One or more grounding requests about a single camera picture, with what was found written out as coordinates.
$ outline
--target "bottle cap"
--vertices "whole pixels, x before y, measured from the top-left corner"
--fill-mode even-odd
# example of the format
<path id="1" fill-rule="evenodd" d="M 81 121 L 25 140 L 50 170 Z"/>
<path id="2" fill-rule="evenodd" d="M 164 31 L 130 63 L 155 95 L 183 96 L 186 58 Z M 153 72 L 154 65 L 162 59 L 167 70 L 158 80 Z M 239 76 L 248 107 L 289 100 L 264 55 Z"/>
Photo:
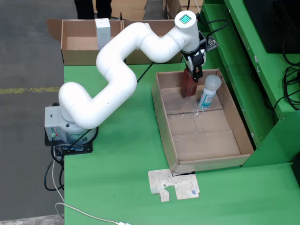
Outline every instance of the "bottle cap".
<path id="1" fill-rule="evenodd" d="M 221 86 L 221 78 L 217 75 L 209 75 L 205 80 L 205 88 L 210 91 L 216 91 Z"/>

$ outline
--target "concrete floor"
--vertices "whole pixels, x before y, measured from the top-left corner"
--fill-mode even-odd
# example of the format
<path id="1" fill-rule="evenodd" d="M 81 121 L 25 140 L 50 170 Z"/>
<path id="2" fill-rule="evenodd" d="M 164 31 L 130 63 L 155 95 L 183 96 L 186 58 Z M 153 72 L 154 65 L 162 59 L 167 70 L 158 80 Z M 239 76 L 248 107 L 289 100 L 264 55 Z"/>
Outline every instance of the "concrete floor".
<path id="1" fill-rule="evenodd" d="M 73 0 L 0 0 L 0 9 L 0 221 L 53 215 L 60 198 L 43 185 L 51 161 L 44 108 L 58 101 L 49 87 L 63 84 L 63 64 L 46 19 L 76 19 L 76 8 Z M 149 0 L 144 19 L 164 18 L 162 0 Z"/>

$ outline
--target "cardboard flap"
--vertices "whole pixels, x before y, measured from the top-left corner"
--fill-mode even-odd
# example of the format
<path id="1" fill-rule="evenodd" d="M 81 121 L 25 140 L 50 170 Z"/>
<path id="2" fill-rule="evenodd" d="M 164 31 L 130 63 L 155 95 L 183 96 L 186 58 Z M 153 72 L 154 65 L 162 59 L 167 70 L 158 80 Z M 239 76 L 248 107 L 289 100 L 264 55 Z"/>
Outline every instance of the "cardboard flap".
<path id="1" fill-rule="evenodd" d="M 61 19 L 47 19 L 47 29 L 49 34 L 58 41 L 61 41 L 61 26 L 62 20 Z"/>

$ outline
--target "green table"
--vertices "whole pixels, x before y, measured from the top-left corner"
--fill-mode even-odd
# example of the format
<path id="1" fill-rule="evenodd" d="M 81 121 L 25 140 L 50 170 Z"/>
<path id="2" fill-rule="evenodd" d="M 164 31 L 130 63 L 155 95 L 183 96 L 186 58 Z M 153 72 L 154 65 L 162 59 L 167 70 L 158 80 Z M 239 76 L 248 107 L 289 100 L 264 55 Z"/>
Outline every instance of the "green table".
<path id="1" fill-rule="evenodd" d="M 221 68 L 217 50 L 205 69 Z M 147 65 L 130 66 L 139 76 Z M 152 195 L 148 171 L 166 169 L 151 95 L 157 71 L 183 64 L 154 65 L 133 96 L 99 127 L 91 154 L 66 156 L 65 202 L 97 217 L 132 225 L 278 224 L 300 219 L 300 189 L 289 164 L 197 172 L 200 197 L 170 201 Z M 95 66 L 65 66 L 65 82 L 83 85 L 95 96 L 107 82 Z M 66 225 L 104 224 L 65 208 Z"/>

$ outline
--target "white robotic arm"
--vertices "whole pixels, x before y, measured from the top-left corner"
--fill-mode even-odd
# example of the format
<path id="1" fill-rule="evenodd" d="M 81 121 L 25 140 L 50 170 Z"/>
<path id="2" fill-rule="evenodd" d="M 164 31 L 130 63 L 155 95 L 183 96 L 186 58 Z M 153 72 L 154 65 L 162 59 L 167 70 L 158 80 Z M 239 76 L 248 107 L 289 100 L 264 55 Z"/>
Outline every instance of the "white robotic arm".
<path id="1" fill-rule="evenodd" d="M 96 66 L 109 82 L 101 92 L 91 98 L 85 88 L 75 82 L 61 87 L 59 101 L 63 118 L 81 128 L 93 129 L 119 108 L 136 89 L 136 76 L 124 63 L 135 49 L 141 49 L 152 61 L 163 63 L 181 50 L 194 51 L 199 42 L 197 19 L 191 11 L 178 13 L 175 27 L 162 38 L 147 24 L 131 24 L 97 56 Z"/>

